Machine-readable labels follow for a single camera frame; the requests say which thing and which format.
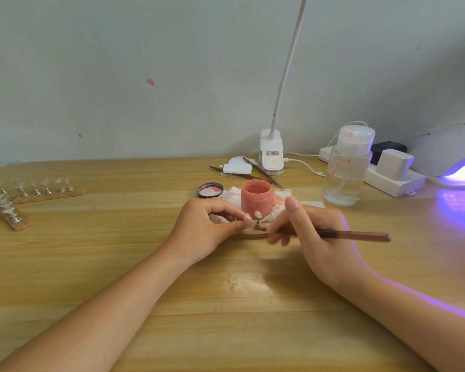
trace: jar lid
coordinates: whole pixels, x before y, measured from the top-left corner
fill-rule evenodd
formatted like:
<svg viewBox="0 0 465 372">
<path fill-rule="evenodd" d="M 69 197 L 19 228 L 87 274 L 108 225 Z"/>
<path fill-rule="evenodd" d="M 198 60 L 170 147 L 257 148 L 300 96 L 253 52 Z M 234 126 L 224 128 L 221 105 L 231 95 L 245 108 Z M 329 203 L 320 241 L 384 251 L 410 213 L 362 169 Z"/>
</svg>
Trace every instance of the jar lid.
<svg viewBox="0 0 465 372">
<path fill-rule="evenodd" d="M 218 182 L 206 182 L 201 184 L 196 192 L 198 198 L 214 198 L 219 197 L 224 192 L 224 187 Z"/>
</svg>

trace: uv nail lamp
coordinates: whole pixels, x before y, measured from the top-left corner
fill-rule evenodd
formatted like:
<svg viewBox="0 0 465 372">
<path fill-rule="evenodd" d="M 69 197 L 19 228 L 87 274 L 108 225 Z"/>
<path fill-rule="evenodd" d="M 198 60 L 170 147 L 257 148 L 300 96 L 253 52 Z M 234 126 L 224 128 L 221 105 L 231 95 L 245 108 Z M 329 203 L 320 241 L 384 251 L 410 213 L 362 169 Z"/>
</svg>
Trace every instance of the uv nail lamp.
<svg viewBox="0 0 465 372">
<path fill-rule="evenodd" d="M 465 123 L 448 125 L 418 139 L 412 167 L 442 187 L 465 189 Z"/>
</svg>

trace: right hand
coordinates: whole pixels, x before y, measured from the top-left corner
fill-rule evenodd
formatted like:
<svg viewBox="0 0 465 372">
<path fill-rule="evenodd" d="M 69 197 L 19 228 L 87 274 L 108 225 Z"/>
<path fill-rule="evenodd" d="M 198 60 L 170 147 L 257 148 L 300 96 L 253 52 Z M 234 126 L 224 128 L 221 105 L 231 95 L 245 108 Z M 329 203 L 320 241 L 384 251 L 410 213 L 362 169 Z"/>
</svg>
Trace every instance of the right hand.
<svg viewBox="0 0 465 372">
<path fill-rule="evenodd" d="M 346 219 L 339 210 L 302 206 L 295 197 L 288 197 L 285 207 L 285 211 L 267 229 L 269 244 L 281 240 L 282 245 L 287 245 L 290 236 L 276 231 L 280 227 L 294 228 L 308 265 L 322 282 L 336 292 L 354 288 L 369 276 L 370 269 L 353 241 L 322 239 L 315 231 L 317 228 L 348 230 Z"/>
</svg>

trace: wooden brush handle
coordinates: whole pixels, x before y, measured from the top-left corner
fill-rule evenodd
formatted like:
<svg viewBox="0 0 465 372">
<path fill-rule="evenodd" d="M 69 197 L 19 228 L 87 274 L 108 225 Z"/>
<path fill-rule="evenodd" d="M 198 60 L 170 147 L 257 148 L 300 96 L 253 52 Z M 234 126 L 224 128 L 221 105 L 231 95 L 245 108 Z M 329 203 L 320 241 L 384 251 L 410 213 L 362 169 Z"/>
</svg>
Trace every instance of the wooden brush handle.
<svg viewBox="0 0 465 372">
<path fill-rule="evenodd" d="M 319 236 L 323 238 L 363 240 L 366 242 L 377 243 L 389 243 L 391 241 L 391 236 L 384 232 L 337 231 L 322 229 L 317 229 L 316 231 Z M 281 227 L 277 233 L 296 236 L 296 231 L 292 228 Z"/>
</svg>

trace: wooden table surface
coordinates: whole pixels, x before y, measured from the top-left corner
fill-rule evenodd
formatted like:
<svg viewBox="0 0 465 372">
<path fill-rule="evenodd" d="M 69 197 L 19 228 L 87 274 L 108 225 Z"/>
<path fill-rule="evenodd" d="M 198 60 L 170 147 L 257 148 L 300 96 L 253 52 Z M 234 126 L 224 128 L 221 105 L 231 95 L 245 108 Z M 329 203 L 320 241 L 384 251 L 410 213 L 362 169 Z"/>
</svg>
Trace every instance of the wooden table surface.
<svg viewBox="0 0 465 372">
<path fill-rule="evenodd" d="M 325 169 L 315 158 L 312 167 Z M 0 219 L 0 360 L 87 300 L 162 243 L 180 207 L 207 181 L 240 187 L 208 166 L 227 158 L 36 162 L 0 181 L 68 176 L 75 198 L 20 205 L 33 225 Z M 278 179 L 321 200 L 323 179 L 288 163 Z M 365 184 L 344 208 L 352 229 L 386 231 L 358 243 L 378 273 L 465 309 L 465 191 L 428 184 L 394 199 Z M 432 370 L 386 329 L 320 283 L 297 241 L 224 243 L 163 295 L 114 371 Z"/>
</svg>

